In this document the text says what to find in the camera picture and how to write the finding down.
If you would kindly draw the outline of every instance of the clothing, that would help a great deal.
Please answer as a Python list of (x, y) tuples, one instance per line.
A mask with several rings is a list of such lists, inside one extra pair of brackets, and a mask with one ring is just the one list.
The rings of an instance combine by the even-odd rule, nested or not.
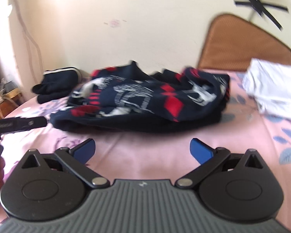
[(82, 80), (81, 73), (75, 67), (47, 70), (43, 75), (41, 84), (32, 88), (40, 104), (68, 96)]
[(291, 119), (291, 66), (252, 59), (243, 87), (260, 113)]
[(94, 71), (50, 121), (64, 131), (82, 125), (150, 133), (198, 128), (220, 121), (229, 80), (194, 68), (149, 76), (132, 61)]

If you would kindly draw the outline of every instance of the white stripe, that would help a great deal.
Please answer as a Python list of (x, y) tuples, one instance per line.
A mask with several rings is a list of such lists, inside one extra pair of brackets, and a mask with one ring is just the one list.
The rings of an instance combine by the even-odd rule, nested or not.
[(59, 68), (59, 69), (55, 69), (55, 70), (45, 71), (43, 73), (43, 75), (44, 74), (58, 73), (58, 72), (62, 72), (62, 71), (69, 71), (69, 70), (73, 70), (73, 71), (77, 72), (77, 74), (78, 74), (78, 83), (81, 83), (82, 75), (81, 75), (81, 73), (80, 73), (80, 71), (78, 69), (73, 68), (73, 67), (71, 67), (71, 68)]

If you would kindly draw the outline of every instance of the gray ribbed panel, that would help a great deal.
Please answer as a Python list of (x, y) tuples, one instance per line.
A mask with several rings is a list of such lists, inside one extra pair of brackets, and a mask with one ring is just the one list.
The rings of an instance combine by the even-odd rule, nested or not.
[(86, 202), (61, 219), (46, 223), (7, 220), (0, 233), (288, 233), (277, 221), (241, 225), (208, 212), (189, 190), (169, 180), (117, 180), (92, 191)]

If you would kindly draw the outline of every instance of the brown mat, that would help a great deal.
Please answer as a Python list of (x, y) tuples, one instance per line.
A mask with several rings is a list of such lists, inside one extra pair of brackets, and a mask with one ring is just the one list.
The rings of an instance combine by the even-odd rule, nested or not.
[(198, 68), (246, 71), (252, 58), (291, 65), (291, 49), (252, 23), (223, 14), (210, 25)]

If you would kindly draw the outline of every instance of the white cloth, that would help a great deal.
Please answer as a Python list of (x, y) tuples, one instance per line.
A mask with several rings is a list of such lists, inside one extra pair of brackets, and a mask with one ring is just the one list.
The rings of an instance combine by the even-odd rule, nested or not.
[(291, 66), (252, 59), (242, 83), (260, 113), (291, 119)]

